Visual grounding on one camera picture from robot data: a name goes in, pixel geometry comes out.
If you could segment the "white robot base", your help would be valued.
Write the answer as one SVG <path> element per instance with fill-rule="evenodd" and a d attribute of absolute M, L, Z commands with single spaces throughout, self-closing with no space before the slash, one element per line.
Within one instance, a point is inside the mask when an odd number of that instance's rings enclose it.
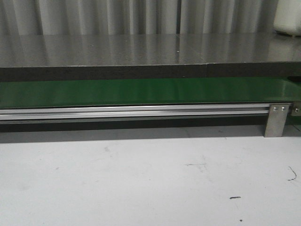
<path fill-rule="evenodd" d="M 277 33 L 290 36 L 301 35 L 301 1 L 279 0 L 273 23 Z"/>

